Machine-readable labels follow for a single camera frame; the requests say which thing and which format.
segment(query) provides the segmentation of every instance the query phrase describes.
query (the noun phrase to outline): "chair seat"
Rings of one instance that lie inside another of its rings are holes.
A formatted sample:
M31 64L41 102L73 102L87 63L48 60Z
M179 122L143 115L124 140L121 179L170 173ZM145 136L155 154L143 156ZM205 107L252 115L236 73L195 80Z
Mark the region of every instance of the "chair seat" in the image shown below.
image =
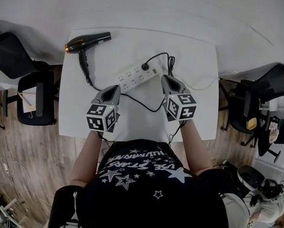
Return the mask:
M18 82L18 92L22 93L22 91L31 89L36 87L37 82L44 82L45 91L49 91L54 87L54 74L51 71L47 72L35 72L31 73L27 76L24 76ZM54 114L54 98L50 95L44 96L44 111L42 116L36 116L36 111L31 113L23 112L23 102L22 99L17 101L17 116L19 122L25 125L33 125L33 126L45 126L51 125L54 123L55 114Z
M230 97L229 98L229 118L230 124L237 131L252 134L254 129L248 130L246 128L246 121L250 120L254 117L257 118L259 113L259 105L260 101L258 98L252 97L250 110L248 117L243 115L244 112L244 99L240 99L238 97Z

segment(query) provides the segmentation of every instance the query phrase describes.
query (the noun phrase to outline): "black and white marker cube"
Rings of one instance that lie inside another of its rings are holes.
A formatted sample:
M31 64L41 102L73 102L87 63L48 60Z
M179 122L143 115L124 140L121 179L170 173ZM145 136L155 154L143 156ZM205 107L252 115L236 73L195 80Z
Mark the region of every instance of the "black and white marker cube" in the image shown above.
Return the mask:
M192 119L196 111L196 101L191 94L169 95L167 111L178 121Z
M117 121L116 107L114 105L92 104L86 118L89 129L107 132Z

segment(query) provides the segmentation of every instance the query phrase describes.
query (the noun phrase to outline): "wooden floor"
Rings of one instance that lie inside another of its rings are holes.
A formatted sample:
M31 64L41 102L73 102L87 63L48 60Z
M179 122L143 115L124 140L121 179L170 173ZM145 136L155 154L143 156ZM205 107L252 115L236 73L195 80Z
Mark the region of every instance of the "wooden floor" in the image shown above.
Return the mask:
M225 101L222 97L220 106L223 104ZM0 130L0 194L3 194L7 200L18 197L25 202L15 209L17 220L24 215L28 217L23 223L24 227L43 227L49 218L50 206L39 200L30 191L29 185L42 199L52 203L55 191L67 184L69 172L84 144L84 139L59 136L58 123L45 127L26 126L19 123L15 103L9 104L8 112L9 116L6 118L2 116L2 110L0 110L0 123L6 127L5 131ZM245 134L237 132L232 127L227 132L220 130L220 126L226 123L226 119L227 111L220 112L216 139L210 140L207 145L213 163L228 159L236 166L250 164L255 149L240 146L240 142L246 140ZM172 149L188 167L183 145L173 144ZM18 161L27 169L30 182L24 168L14 163L15 187L11 185L2 164L6 163L12 172L12 161Z

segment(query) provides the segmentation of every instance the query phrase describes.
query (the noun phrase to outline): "power strip switch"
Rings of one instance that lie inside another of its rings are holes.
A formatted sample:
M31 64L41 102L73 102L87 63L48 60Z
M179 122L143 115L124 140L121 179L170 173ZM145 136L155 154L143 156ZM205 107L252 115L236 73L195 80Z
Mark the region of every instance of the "power strip switch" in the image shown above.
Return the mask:
M116 74L115 83L121 87L121 92L125 93L160 73L162 73L162 68L159 65L151 66L146 71L143 70L141 66L133 66L119 74Z

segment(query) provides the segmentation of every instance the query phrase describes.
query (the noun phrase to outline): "paper on chair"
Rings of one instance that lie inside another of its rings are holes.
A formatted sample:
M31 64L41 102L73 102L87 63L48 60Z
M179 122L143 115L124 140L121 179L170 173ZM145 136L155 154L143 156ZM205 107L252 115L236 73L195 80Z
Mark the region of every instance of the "paper on chair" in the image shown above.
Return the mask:
M36 111L36 87L22 91L22 97L23 112Z

